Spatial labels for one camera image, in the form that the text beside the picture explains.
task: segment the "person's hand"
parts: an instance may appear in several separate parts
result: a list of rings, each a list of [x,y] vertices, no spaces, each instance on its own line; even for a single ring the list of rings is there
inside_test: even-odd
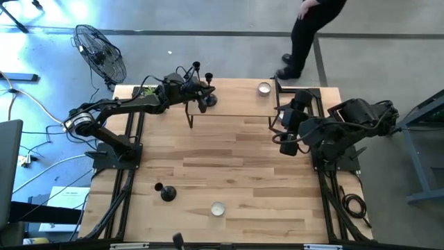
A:
[[[300,11],[298,14],[298,19],[304,19],[304,16],[308,13],[308,10],[310,9],[310,6],[307,4],[308,1],[304,1],[301,5],[300,5]]]

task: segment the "electric fan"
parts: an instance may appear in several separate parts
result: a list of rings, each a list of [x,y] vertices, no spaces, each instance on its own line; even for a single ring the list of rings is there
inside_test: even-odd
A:
[[[100,31],[90,25],[77,25],[74,42],[88,65],[105,80],[109,90],[112,90],[111,85],[123,83],[126,68],[120,49]]]

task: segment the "desk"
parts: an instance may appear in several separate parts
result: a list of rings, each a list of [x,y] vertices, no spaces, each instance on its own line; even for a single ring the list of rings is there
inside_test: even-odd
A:
[[[270,94],[261,97],[257,93],[260,83],[267,82],[271,86]],[[218,102],[208,107],[207,112],[201,113],[197,101],[189,102],[185,112],[189,127],[193,127],[194,116],[239,116],[239,117],[268,117],[271,126],[271,117],[277,115],[275,83],[272,79],[230,79],[214,78],[211,86],[216,87],[214,94]]]
[[[114,95],[129,98],[133,87],[118,85]],[[321,88],[321,94],[325,109],[341,102],[337,88]],[[181,232],[185,242],[327,242],[318,176],[311,170],[309,155],[279,153],[266,116],[198,116],[190,129],[183,119],[184,106],[145,117],[144,154],[136,172],[125,241],[171,242]],[[124,134],[126,118],[110,117],[106,126]],[[107,169],[92,181],[80,236],[89,233],[108,209],[115,175],[115,170]],[[345,192],[362,196],[353,175],[338,173],[338,181]],[[157,182],[173,185],[176,199],[161,200],[154,190]],[[215,201],[226,204],[224,216],[211,215]],[[119,217],[117,211],[114,233]],[[337,216],[332,217],[338,235]],[[372,238],[363,220],[352,220]]]

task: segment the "white cable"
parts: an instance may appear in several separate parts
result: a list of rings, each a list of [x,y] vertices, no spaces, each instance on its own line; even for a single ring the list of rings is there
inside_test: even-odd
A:
[[[64,159],[64,160],[61,160],[61,161],[59,161],[59,162],[56,162],[56,163],[52,164],[52,165],[49,166],[47,169],[45,169],[45,170],[43,170],[42,172],[40,172],[40,174],[34,176],[34,177],[31,178],[29,181],[23,183],[21,186],[19,186],[18,188],[16,188],[14,191],[12,191],[12,194],[16,193],[17,191],[19,191],[20,189],[22,189],[24,186],[28,185],[31,181],[34,181],[38,176],[41,176],[43,173],[45,173],[46,171],[50,170],[51,168],[53,168],[53,167],[59,165],[60,163],[64,163],[65,161],[73,160],[73,159],[80,158],[80,157],[85,157],[85,156],[86,156],[86,155],[73,156],[73,157],[66,158],[66,159]]]
[[[12,83],[9,81],[9,78],[0,70],[0,74],[7,80],[7,82],[9,83],[9,87],[10,87],[10,89],[12,90],[13,89],[13,87],[12,87]],[[46,108],[42,105],[42,104],[40,104],[40,102],[39,101],[37,101],[36,99],[34,99],[34,97],[32,97],[30,94],[28,94],[28,93],[26,93],[25,91],[21,91],[21,90],[16,90],[16,91],[18,91],[18,92],[20,92],[20,93],[22,93],[22,94],[25,94],[27,97],[29,97],[29,98],[31,98],[31,100],[33,100],[52,120],[54,120],[55,122],[57,122],[57,123],[59,123],[59,124],[61,124],[62,122],[61,121],[59,121],[58,119],[56,119],[54,116],[52,116],[49,112],[48,112],[48,110],[46,110]]]

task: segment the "concrete floor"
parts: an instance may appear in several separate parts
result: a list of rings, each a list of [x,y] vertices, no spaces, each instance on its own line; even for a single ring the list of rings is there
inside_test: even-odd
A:
[[[90,24],[117,30],[289,32],[300,5],[299,1],[287,0],[40,2],[45,12],[36,10],[31,1],[10,2],[7,8],[25,25],[39,27]],[[321,32],[444,34],[443,8],[441,0],[349,0],[337,20]],[[11,22],[0,15],[0,24]],[[195,60],[215,77],[268,78],[283,66],[280,56],[290,50],[287,37],[110,35],[108,39],[122,51],[128,70],[125,84],[138,84],[147,74],[163,76],[177,65]],[[39,74],[37,85],[15,86],[40,100],[58,119],[64,119],[71,108],[88,101],[93,93],[89,67],[72,47],[71,35],[0,33],[0,44],[0,69]],[[343,100],[360,97],[372,103],[391,99],[403,116],[442,89],[442,40],[320,38],[320,46],[327,84],[339,87]],[[95,73],[93,82],[101,88],[96,99],[112,96]],[[313,51],[303,77],[289,84],[320,85]],[[0,97],[0,113],[5,114],[0,121],[6,119],[9,101],[9,94]],[[43,131],[53,124],[26,97],[17,98],[12,118],[24,120],[24,131]],[[22,145],[32,147],[45,139],[45,135],[23,135]],[[38,149],[45,158],[29,169],[17,170],[15,187],[52,163],[88,150],[84,144],[68,142],[64,135],[52,135],[51,141]],[[408,205],[405,201],[420,187],[402,137],[367,139],[359,146],[368,147],[360,162],[375,239],[444,248],[444,203]],[[49,193],[54,185],[67,185],[89,170],[91,163],[81,158],[59,165],[18,191],[13,199],[25,201],[29,196]],[[89,178],[85,177],[76,185],[88,184]]]

